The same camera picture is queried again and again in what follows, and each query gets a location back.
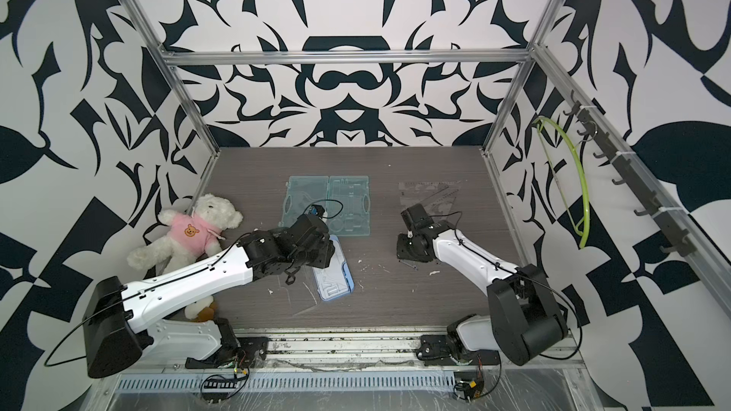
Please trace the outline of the blue transparent geometry set case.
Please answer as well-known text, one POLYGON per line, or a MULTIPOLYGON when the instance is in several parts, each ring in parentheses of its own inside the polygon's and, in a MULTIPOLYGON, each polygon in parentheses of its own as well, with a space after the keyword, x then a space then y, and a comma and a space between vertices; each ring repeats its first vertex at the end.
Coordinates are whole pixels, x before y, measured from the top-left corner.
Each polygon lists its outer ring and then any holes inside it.
POLYGON ((317 290, 323 302, 331 302, 354 291, 354 281, 340 241, 336 235, 331 235, 330 239, 334 253, 329 266, 313 270, 317 290))

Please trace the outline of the clear triangle ruler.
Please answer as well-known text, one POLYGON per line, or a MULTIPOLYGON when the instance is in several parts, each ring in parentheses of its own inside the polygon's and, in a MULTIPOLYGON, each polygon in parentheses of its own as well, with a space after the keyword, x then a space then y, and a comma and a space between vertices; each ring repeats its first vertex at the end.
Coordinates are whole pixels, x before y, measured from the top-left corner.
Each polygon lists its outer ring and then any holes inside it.
POLYGON ((421 204, 430 216, 453 213, 461 188, 460 182, 400 182, 401 209, 421 204))

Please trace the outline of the teal transparent ruler set case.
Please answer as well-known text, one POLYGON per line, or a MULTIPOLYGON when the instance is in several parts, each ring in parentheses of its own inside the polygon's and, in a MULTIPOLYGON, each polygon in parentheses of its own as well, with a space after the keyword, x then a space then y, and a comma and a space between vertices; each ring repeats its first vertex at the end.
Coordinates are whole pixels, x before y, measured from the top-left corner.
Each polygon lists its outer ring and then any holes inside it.
POLYGON ((325 209, 329 231, 339 237, 367 237, 370 226, 367 176, 291 176, 279 226, 291 226, 306 210, 325 209))

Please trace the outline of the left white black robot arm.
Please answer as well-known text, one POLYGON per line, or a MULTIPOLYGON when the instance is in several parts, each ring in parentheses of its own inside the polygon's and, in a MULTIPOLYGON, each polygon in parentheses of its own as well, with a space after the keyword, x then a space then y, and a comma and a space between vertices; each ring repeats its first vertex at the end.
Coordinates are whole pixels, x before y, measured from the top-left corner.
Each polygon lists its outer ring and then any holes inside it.
POLYGON ((103 280, 82 321, 87 374, 106 378, 140 362, 184 361, 187 369, 239 362, 245 353, 227 320, 169 315, 270 275, 293 283, 304 268, 326 269, 341 252, 320 217, 302 214, 289 228, 245 233, 225 251, 160 277, 127 285, 116 276, 103 280))

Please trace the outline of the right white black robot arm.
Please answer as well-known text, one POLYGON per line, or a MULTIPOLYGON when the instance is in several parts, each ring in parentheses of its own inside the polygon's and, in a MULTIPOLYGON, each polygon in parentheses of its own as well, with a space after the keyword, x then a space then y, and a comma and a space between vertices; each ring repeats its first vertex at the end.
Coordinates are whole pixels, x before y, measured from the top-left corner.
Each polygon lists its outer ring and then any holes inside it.
POLYGON ((525 365, 567 337, 559 295, 540 268, 498 258, 468 239, 447 216, 431 216, 421 204, 408 207, 401 216, 407 231, 397 239, 399 260, 448 264, 488 300, 487 316, 468 315, 452 323, 445 342, 440 347, 426 342, 417 352, 420 359, 467 363, 485 352, 525 365))

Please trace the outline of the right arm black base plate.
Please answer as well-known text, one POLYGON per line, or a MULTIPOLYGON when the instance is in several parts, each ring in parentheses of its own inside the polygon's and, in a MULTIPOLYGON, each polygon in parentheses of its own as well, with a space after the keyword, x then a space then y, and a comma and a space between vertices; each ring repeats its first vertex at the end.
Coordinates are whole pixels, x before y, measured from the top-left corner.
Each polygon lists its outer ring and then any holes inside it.
POLYGON ((415 351, 416 358, 426 366, 498 365, 500 355, 494 350, 467 351, 448 335, 423 335, 415 351))

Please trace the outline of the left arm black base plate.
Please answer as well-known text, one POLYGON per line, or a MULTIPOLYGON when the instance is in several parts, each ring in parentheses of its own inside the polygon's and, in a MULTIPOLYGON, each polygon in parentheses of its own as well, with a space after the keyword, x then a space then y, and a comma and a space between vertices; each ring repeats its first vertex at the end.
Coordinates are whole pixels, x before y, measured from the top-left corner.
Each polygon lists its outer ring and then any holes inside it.
POLYGON ((223 344, 203 361, 188 358, 185 369, 249 368, 260 365, 268 357, 268 337, 239 337, 233 344, 223 344))

